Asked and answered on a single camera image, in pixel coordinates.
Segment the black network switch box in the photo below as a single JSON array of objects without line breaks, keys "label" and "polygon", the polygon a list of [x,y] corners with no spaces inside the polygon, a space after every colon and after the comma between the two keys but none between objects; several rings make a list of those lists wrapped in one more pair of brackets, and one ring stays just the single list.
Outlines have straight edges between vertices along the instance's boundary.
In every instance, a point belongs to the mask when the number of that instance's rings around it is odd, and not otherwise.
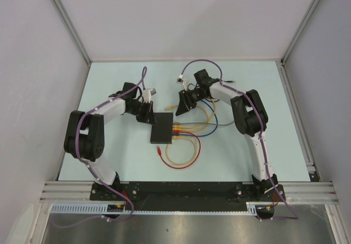
[{"label": "black network switch box", "polygon": [[151,127],[151,144],[171,144],[173,132],[173,113],[156,112],[154,113],[156,123]]}]

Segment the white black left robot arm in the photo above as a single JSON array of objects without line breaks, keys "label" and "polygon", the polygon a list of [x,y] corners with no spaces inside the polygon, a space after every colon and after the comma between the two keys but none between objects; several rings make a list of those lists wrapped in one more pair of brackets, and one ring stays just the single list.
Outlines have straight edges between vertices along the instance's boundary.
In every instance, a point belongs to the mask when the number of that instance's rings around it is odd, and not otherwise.
[{"label": "white black left robot arm", "polygon": [[153,88],[126,82],[122,90],[109,95],[107,101],[90,111],[75,110],[70,113],[64,151],[87,167],[95,182],[103,185],[102,193],[109,200],[120,196],[121,182],[118,173],[103,156],[105,125],[124,114],[135,116],[140,123],[155,124],[151,100],[155,93]]}]

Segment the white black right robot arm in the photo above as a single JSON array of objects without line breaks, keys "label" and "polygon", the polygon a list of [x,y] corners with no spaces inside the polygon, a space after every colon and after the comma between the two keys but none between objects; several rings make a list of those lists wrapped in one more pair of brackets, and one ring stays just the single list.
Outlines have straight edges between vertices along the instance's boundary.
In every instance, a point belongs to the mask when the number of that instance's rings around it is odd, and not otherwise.
[{"label": "white black right robot arm", "polygon": [[195,109],[197,102],[213,98],[231,106],[234,125],[243,134],[248,143],[252,164],[254,183],[253,195],[260,201],[267,200],[278,185],[267,152],[265,131],[267,129],[268,114],[258,92],[254,89],[242,92],[224,83],[220,78],[212,78],[205,69],[194,74],[197,85],[193,89],[186,86],[183,75],[177,79],[183,84],[178,92],[179,104],[175,115],[180,116]]}]

